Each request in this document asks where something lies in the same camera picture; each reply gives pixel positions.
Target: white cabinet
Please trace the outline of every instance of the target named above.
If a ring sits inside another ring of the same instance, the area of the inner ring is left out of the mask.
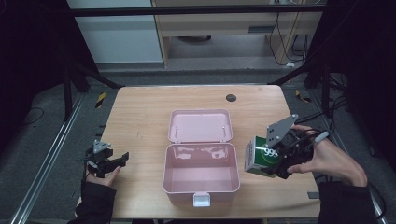
[[[273,0],[151,0],[155,7],[177,6],[238,6],[270,5]],[[318,0],[290,0],[282,4],[315,4]],[[321,12],[282,13],[224,13],[193,15],[159,15],[156,17],[166,64],[173,36],[202,35],[267,35],[274,56],[279,63],[285,63],[295,35],[315,33]]]
[[[150,0],[68,0],[71,8],[151,7]],[[100,65],[162,63],[153,16],[76,17],[93,59]]]

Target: robotic arm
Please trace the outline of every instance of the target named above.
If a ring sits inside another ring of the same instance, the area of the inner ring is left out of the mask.
[[[273,166],[262,167],[262,172],[287,179],[290,175],[287,171],[289,167],[312,159],[314,153],[312,139],[320,142],[329,135],[328,132],[314,130],[315,133],[307,134],[307,132],[291,129],[291,125],[297,118],[297,115],[291,115],[268,126],[266,147],[274,150],[282,159]]]
[[[118,166],[125,166],[129,160],[129,152],[123,154],[120,158],[110,160],[113,156],[113,149],[110,149],[109,143],[93,141],[92,147],[85,152],[84,172],[81,179],[81,193],[84,190],[87,180],[87,169],[90,174],[96,174],[97,177],[105,178],[105,174],[113,172]]]

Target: hand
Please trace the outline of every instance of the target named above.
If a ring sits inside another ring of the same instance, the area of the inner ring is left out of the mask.
[[[302,125],[294,125],[291,128],[300,131],[311,129]],[[318,172],[340,178],[346,185],[367,186],[367,176],[361,166],[327,138],[314,144],[314,156],[311,161],[293,165],[288,172],[290,174]]]
[[[106,176],[105,178],[99,178],[96,177],[94,174],[92,173],[88,173],[87,175],[87,182],[93,183],[93,184],[99,184],[99,185],[104,185],[104,186],[108,186],[111,188],[111,186],[113,185],[114,180],[116,179],[117,175],[120,172],[121,167],[117,167],[110,175]]]

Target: pink plastic box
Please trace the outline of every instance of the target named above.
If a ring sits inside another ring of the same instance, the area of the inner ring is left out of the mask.
[[[163,189],[176,205],[230,203],[239,189],[230,115],[224,109],[171,115]]]

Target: sleeve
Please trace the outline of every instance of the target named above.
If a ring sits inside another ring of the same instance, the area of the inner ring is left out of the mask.
[[[106,224],[113,215],[116,191],[103,185],[87,183],[82,201],[76,208],[77,217],[68,224]]]
[[[318,224],[375,224],[375,210],[368,187],[353,187],[341,182],[319,184]]]

